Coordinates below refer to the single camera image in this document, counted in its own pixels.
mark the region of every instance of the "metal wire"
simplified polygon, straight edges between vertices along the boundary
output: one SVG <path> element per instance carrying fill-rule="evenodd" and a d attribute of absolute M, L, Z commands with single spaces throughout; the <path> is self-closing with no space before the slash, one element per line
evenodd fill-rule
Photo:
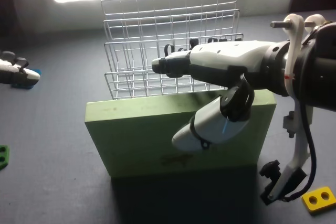
<path fill-rule="evenodd" d="M 189 49 L 189 40 L 206 43 L 209 37 L 235 40 L 237 0 L 102 0 L 105 52 L 110 72 L 105 74 L 112 99 L 224 89 L 194 80 L 155 74 L 151 61 L 164 57 L 163 48 Z"/>

